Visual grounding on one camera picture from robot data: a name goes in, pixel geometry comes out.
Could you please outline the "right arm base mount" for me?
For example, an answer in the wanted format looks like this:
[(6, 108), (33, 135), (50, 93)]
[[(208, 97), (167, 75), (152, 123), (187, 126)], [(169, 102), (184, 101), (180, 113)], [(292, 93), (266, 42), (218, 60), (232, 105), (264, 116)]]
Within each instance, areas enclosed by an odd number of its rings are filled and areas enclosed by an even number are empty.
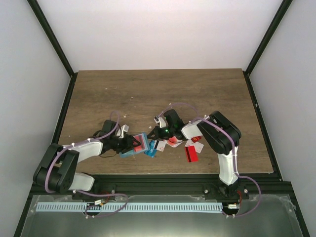
[(206, 199), (215, 199), (217, 201), (233, 201), (241, 198), (248, 200), (249, 194), (244, 192), (245, 187), (242, 185), (224, 185), (207, 183), (203, 186), (202, 191)]

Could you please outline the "teal leather card holder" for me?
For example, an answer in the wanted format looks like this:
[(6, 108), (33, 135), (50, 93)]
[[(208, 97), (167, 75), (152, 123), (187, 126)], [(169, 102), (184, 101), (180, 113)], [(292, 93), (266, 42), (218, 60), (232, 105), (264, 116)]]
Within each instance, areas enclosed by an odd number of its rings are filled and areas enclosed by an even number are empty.
[(134, 136), (133, 136), (133, 140), (132, 141), (133, 141), (133, 144), (132, 144), (131, 150), (129, 150), (129, 151), (125, 152), (125, 153), (120, 153), (119, 156), (121, 158), (126, 158), (126, 157), (130, 157), (130, 156), (134, 156), (134, 155), (140, 154), (140, 153), (137, 153), (137, 152), (134, 151), (134, 148), (139, 145), (139, 143), (134, 138)]

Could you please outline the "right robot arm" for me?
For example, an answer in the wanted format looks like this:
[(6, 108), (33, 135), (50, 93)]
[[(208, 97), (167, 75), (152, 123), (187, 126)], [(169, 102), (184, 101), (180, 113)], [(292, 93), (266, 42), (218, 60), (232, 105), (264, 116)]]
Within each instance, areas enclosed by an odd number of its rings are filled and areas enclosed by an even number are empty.
[(163, 117), (154, 117), (154, 120), (156, 126), (147, 135), (151, 140), (167, 141), (175, 137), (177, 141), (192, 141), (193, 138), (203, 136), (218, 156), (220, 195), (230, 199), (237, 193), (237, 150), (241, 131), (221, 112), (214, 111), (204, 118), (184, 123), (177, 112), (171, 109)]

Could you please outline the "large red card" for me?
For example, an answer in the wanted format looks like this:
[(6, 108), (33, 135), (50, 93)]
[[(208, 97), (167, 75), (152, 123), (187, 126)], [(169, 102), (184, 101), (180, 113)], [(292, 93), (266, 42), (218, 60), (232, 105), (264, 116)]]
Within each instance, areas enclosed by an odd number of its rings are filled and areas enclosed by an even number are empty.
[(188, 162), (198, 162), (198, 154), (194, 146), (185, 147), (185, 153)]

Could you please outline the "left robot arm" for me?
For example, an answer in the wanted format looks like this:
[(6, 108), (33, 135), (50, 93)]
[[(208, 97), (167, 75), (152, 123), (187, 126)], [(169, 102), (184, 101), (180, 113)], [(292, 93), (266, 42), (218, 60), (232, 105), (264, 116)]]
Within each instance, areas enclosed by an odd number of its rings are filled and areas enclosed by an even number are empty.
[(127, 125), (120, 126), (118, 122), (106, 120), (101, 130), (82, 142), (64, 146), (52, 143), (33, 174), (33, 183), (44, 187), (47, 193), (80, 190), (89, 199), (98, 198), (101, 187), (91, 175), (77, 173), (77, 165), (110, 150), (125, 155), (141, 148), (141, 140), (127, 132)]

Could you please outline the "red card with black stripe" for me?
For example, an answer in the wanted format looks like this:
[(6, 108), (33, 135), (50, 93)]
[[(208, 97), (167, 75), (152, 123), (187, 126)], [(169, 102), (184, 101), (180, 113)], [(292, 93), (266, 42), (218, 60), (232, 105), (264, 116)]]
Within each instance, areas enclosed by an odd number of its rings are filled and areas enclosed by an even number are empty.
[(134, 148), (135, 152), (141, 153), (148, 150), (148, 140), (144, 134), (135, 135), (134, 138), (139, 143), (139, 145)]

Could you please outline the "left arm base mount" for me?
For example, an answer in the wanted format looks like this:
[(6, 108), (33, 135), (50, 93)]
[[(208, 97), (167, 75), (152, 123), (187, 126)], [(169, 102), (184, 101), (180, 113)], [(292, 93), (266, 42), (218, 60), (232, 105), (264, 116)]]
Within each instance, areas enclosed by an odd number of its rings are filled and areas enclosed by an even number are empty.
[(98, 199), (114, 199), (115, 196), (111, 192), (111, 190), (104, 190), (104, 189), (92, 189), (91, 191), (86, 191), (87, 193), (94, 194), (96, 196), (92, 195), (87, 195), (83, 194), (80, 192), (76, 192), (75, 194), (72, 195), (73, 199), (80, 199), (84, 201), (93, 201), (93, 200), (98, 200)]

